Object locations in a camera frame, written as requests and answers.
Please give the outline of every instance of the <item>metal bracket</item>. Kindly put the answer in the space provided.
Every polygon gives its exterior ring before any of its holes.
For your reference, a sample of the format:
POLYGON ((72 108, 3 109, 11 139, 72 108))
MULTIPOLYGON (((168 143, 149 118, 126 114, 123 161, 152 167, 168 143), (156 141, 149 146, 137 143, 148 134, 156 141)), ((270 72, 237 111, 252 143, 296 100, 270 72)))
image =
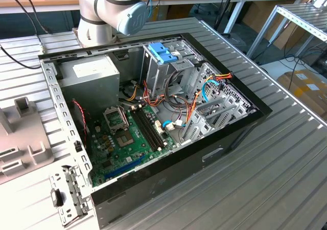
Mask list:
POLYGON ((81 172, 78 166, 63 166, 61 171, 49 176, 51 198, 58 208, 61 224, 67 227, 83 218, 92 209, 90 196, 82 198, 79 180, 81 172))

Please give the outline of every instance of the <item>blue plastic clip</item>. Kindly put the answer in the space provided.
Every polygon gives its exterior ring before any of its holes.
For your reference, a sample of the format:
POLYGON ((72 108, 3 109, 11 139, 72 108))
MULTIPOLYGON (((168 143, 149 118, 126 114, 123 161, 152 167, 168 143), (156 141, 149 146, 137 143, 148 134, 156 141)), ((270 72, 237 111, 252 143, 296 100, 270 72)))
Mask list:
POLYGON ((149 44, 149 49, 162 64, 166 64, 178 60, 177 57, 173 56, 169 52, 169 49, 166 48, 164 45, 162 45, 161 42, 155 42, 149 44))

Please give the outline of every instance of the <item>red wire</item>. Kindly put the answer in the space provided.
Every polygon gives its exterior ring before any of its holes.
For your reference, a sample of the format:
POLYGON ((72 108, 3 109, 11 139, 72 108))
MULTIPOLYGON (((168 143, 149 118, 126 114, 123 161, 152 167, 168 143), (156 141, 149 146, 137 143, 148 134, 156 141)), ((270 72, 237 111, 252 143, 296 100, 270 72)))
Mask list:
POLYGON ((72 101, 72 102, 74 102, 78 106, 78 108, 80 109, 80 111, 82 113, 83 124, 84 124, 84 142, 85 142, 85 148, 86 148, 86 121, 85 121, 84 111, 83 111, 83 108, 81 107, 81 105, 78 104, 77 101, 72 101))

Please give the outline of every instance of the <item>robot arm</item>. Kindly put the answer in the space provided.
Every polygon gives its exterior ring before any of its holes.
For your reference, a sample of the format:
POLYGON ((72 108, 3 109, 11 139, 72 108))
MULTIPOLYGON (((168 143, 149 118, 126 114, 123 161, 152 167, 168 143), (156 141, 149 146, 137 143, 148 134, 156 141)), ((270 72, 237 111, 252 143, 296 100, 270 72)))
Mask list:
POLYGON ((112 28, 125 35, 145 24, 147 4, 141 0, 79 0, 81 20, 78 38, 85 47, 112 42, 112 28))

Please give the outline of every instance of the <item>slotted aluminum surface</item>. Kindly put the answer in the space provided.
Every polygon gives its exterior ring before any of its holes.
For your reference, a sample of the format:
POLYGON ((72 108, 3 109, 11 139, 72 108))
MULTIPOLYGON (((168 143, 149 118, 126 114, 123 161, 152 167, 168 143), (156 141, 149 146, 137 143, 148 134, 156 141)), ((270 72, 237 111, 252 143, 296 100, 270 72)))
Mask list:
POLYGON ((311 4, 278 5, 277 12, 322 41, 327 40, 327 10, 311 4))
MULTIPOLYGON (((108 229, 320 229, 327 221, 326 124, 194 18, 149 23, 130 38, 178 32, 191 33, 273 113, 237 150, 108 229)), ((73 33, 44 36, 42 41, 48 52, 79 47, 73 33)), ((37 65, 35 37, 0 43, 11 48, 9 53, 17 59, 37 65)), ((60 229, 48 174, 72 158, 65 149, 41 70, 26 70, 9 62, 0 55, 0 107, 24 95, 36 101, 57 161, 0 186, 0 195, 5 195, 0 208, 2 225, 8 220, 11 229, 60 229)), ((97 219, 90 213, 71 229, 98 229, 97 219)))

